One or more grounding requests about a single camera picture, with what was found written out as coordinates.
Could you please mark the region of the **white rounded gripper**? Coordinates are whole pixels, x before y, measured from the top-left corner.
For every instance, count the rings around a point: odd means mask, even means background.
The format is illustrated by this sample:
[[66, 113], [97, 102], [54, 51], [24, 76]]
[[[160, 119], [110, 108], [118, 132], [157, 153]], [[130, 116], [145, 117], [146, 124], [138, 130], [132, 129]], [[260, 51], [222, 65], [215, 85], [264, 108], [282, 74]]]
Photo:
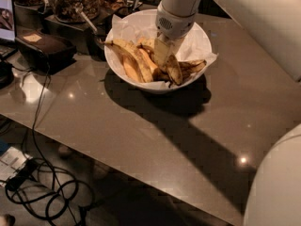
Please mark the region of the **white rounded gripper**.
[[[182, 5], [180, 2], [161, 2], [157, 7], [155, 25], [165, 37], [177, 40], [185, 37], [191, 30], [196, 13], [193, 7]], [[153, 60], [163, 72], [172, 72], [175, 56], [171, 47], [159, 39], [154, 40]]]

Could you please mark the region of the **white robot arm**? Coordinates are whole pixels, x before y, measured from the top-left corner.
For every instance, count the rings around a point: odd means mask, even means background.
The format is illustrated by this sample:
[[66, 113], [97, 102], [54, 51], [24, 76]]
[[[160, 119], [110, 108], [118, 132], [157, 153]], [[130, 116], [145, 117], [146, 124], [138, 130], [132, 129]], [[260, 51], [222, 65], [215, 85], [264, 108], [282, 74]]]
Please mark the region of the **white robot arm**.
[[[192, 27], [200, 0], [161, 0], [156, 26], [170, 40]], [[301, 80], [301, 0], [214, 0], [295, 82]], [[263, 158], [243, 226], [301, 226], [301, 124]]]

